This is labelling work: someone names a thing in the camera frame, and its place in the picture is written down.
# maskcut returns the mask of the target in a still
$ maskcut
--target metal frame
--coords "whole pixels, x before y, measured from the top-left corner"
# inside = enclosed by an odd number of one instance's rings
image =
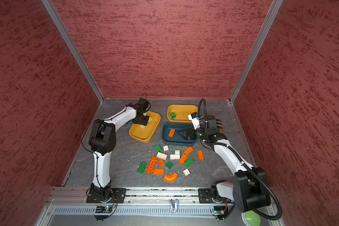
[[[46,226],[53,215],[108,215],[95,214],[96,206],[86,203],[89,187],[54,187],[36,226]],[[124,203],[118,204],[113,215],[155,215],[160,217],[214,217],[214,206],[199,202],[200,187],[124,187],[127,189]],[[176,214],[170,211],[170,199],[179,200]],[[267,214],[275,214],[275,206],[266,207]],[[272,221],[272,226],[284,226],[282,219]]]
[[[254,46],[251,50],[251,53],[249,55],[249,58],[247,59],[247,62],[244,66],[243,71],[241,72],[240,78],[236,83],[236,86],[234,88],[234,91],[231,94],[230,97],[230,103],[233,104],[235,102],[235,99],[237,97],[237,95],[239,94],[239,91],[241,89],[242,84],[244,83],[247,74],[249,73],[249,70],[253,64],[253,62],[255,61],[255,58],[261,48],[261,45],[263,43],[263,41],[265,40],[265,37],[267,35],[267,33],[270,30],[270,27],[272,25],[272,23],[274,22],[274,19],[276,17],[276,14],[278,13],[280,6],[282,4],[283,0],[274,0],[270,6],[270,9],[266,15],[266,18],[262,24],[262,27],[260,29],[260,32],[256,38],[256,41],[254,43]]]
[[[92,74],[90,73],[90,70],[88,69],[87,65],[85,64],[79,50],[77,49],[76,45],[74,44],[74,41],[72,37],[70,36],[68,30],[66,29],[63,21],[61,20],[58,11],[56,10],[53,2],[51,0],[41,0],[43,3],[45,9],[49,13],[49,16],[53,20],[55,26],[59,30],[59,33],[63,37],[65,43],[67,44],[69,50],[72,52],[72,55],[74,59],[77,61],[79,67],[81,68],[83,74],[87,78],[90,86],[92,87],[93,91],[95,92],[95,95],[98,97],[100,102],[103,102],[104,96],[102,92],[100,91],[97,83],[95,82]]]

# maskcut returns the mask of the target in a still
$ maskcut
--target green lego brick in bin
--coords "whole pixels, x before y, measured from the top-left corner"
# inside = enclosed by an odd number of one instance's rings
[[[171,162],[168,162],[166,166],[167,166],[168,169],[171,169],[173,164]]]
[[[146,162],[141,162],[141,163],[140,163],[140,166],[138,167],[138,170],[137,170],[137,172],[139,172],[139,173],[143,174],[143,172],[144,172],[144,171],[145,171],[145,169],[146,169],[146,165],[147,165],[147,163],[146,163]]]
[[[169,115],[171,116],[172,119],[176,117],[176,114],[174,112],[171,112]]]
[[[189,167],[190,165],[192,165],[194,163],[193,158],[190,158],[189,160],[185,161],[184,165],[185,167]]]
[[[154,149],[156,149],[157,152],[160,152],[161,151],[161,147],[158,145],[154,146]]]

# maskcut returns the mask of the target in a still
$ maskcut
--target blue bin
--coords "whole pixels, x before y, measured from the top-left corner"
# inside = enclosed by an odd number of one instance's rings
[[[165,144],[167,145],[178,145],[178,146],[191,146],[196,143],[197,139],[185,140],[180,135],[178,135],[177,131],[185,128],[191,128],[193,125],[188,123],[166,123],[162,129],[162,139]],[[175,134],[173,137],[169,137],[168,134],[170,133],[171,129],[175,129]]]

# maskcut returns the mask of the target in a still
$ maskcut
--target vent grille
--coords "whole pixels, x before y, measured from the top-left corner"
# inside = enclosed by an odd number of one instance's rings
[[[55,206],[54,215],[94,215],[96,206]],[[113,215],[213,215],[213,206],[178,206],[172,213],[169,206],[118,206]]]

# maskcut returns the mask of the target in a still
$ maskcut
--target orange curved lego piece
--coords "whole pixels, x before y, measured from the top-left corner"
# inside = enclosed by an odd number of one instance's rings
[[[191,152],[193,152],[193,148],[192,148],[192,147],[189,147],[189,148],[187,148],[183,153],[184,153],[185,155],[189,155]]]
[[[153,169],[153,174],[163,175],[164,169]]]
[[[166,174],[163,179],[167,182],[174,182],[177,179],[177,176],[178,176],[178,174],[173,172],[171,176]]]
[[[159,167],[162,167],[162,166],[164,166],[164,161],[163,160],[158,160],[158,165],[159,165]]]
[[[202,161],[202,160],[205,159],[205,158],[203,157],[202,150],[198,150],[198,151],[197,151],[197,155],[199,156],[199,160],[200,160],[200,161]]]
[[[171,131],[169,132],[168,136],[169,137],[173,137],[173,135],[175,134],[175,129],[171,129]]]
[[[181,165],[183,165],[186,161],[187,155],[183,154],[180,160],[178,161]]]

